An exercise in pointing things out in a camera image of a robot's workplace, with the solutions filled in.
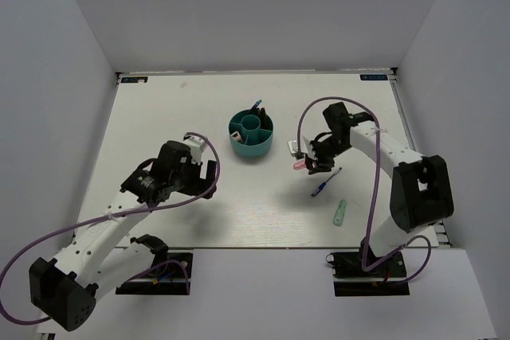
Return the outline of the pink correction tape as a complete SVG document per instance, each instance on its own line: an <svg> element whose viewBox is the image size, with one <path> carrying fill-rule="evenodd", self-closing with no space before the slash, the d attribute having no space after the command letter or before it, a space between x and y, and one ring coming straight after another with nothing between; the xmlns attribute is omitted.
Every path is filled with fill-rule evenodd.
<svg viewBox="0 0 510 340"><path fill-rule="evenodd" d="M302 170L306 168L306 163L303 161L295 162L292 167L294 170Z"/></svg>

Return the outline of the yellow black highlighter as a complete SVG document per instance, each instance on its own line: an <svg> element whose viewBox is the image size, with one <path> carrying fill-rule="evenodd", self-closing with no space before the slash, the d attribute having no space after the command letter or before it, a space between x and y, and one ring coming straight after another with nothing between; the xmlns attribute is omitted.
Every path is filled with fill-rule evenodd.
<svg viewBox="0 0 510 340"><path fill-rule="evenodd" d="M267 127L268 127L268 124L267 124L268 120L267 120L266 110L265 110L264 107L259 107L257 109L257 117L260 120L261 129L267 129Z"/></svg>

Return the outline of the clear blue ink pen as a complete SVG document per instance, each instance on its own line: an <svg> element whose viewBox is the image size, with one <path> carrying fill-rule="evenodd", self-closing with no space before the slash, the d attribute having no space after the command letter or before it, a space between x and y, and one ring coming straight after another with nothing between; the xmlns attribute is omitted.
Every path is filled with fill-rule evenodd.
<svg viewBox="0 0 510 340"><path fill-rule="evenodd" d="M249 113L250 114L254 113L257 110L257 108L259 107L259 105L261 104L261 102L262 102L262 100L256 101L255 104L250 108Z"/></svg>

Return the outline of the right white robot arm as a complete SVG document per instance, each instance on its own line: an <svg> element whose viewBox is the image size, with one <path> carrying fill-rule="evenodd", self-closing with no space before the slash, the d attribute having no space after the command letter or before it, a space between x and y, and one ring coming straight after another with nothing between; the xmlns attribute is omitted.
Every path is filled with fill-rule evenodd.
<svg viewBox="0 0 510 340"><path fill-rule="evenodd" d="M364 272L376 276L387 268L395 253L422 238L425 229L453 215L453 195L448 167L441 156L425 156L401 144L381 128L374 112L363 107L350 113L348 102L346 98L330 98L323 112L328 130L312 140L298 133L294 155L310 174L331 171L335 159L350 149L374 161L375 180L359 263ZM390 216L375 228L382 174L391 181Z"/></svg>

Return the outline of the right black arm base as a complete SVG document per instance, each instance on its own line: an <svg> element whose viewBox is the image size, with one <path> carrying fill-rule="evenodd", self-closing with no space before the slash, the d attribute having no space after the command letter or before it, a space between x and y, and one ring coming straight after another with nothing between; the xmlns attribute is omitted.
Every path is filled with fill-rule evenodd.
<svg viewBox="0 0 510 340"><path fill-rule="evenodd" d="M358 252L330 252L325 257L332 269L335 297L408 296L406 265L401 253L382 266L365 272Z"/></svg>

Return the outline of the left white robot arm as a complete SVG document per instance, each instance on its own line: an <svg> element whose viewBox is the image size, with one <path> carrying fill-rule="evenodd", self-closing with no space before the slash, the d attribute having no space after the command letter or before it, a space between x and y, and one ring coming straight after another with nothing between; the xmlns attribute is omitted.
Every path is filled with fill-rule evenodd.
<svg viewBox="0 0 510 340"><path fill-rule="evenodd" d="M29 268L32 304L67 331L90 317L99 300L131 279L158 276L167 270L168 246L156 236L129 232L173 193L188 202L212 198L220 163L202 162L211 148L206 137L188 133L164 143L156 158L140 163L120 185L104 213L51 260L39 258Z"/></svg>

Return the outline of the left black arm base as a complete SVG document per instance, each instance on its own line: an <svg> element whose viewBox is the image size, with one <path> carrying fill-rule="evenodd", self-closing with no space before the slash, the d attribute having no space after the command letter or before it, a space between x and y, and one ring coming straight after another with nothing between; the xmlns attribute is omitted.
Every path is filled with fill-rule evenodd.
<svg viewBox="0 0 510 340"><path fill-rule="evenodd" d="M172 252L156 236L132 237L130 244L141 244L151 254L150 271L117 287L117 295L189 295L194 254Z"/></svg>

